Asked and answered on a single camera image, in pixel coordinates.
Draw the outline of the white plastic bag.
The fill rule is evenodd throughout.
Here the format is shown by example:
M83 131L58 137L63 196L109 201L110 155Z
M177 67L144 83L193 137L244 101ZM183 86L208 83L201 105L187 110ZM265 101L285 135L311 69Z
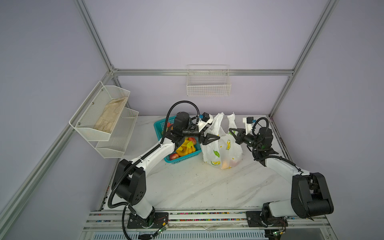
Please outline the white plastic bag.
M220 137L218 141L202 146L203 161L217 169L225 170L236 167L243 159L243 149L236 144L235 138L228 132L224 132L221 123L224 118L229 121L229 128L236 129L235 114L225 116L219 113L212 122L214 126L213 135Z

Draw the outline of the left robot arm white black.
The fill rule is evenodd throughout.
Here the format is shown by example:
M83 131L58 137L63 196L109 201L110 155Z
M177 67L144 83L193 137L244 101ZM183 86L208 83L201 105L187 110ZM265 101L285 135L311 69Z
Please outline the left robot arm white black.
M174 118L174 123L168 126L172 110L180 104L193 106L197 114L191 117L186 112L179 112ZM123 159L118 163L107 201L108 208L123 206L142 219L153 215L154 207L146 199L147 175L161 160L181 147L187 137L197 138L202 145L219 140L220 137L205 132L213 121L212 115L201 114L197 105L190 101L173 104L166 115L160 140L139 157L131 161Z

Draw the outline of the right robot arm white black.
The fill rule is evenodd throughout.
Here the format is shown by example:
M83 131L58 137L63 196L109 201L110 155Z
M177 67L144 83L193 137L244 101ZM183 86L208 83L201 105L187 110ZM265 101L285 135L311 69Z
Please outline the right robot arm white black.
M255 120L244 118L245 128L230 128L236 143L247 146L254 161L273 170L291 184L291 196L287 200L265 203L260 220L271 226L274 221L285 217L312 219L334 212L334 205L326 178L321 173L313 173L299 168L292 161L282 157L273 147L273 131L265 117Z

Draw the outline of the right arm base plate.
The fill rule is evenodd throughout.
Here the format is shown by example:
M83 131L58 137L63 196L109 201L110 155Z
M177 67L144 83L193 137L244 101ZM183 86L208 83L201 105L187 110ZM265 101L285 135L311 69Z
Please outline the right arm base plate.
M286 227L288 225L287 220L284 217L269 216L262 211L247 211L246 219L249 227Z

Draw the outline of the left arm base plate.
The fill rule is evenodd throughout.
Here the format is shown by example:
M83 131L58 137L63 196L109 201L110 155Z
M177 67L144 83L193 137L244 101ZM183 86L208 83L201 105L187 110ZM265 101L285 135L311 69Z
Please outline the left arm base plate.
M155 212L146 219L139 215L130 214L126 227L128 229L159 229L169 221L169 213Z

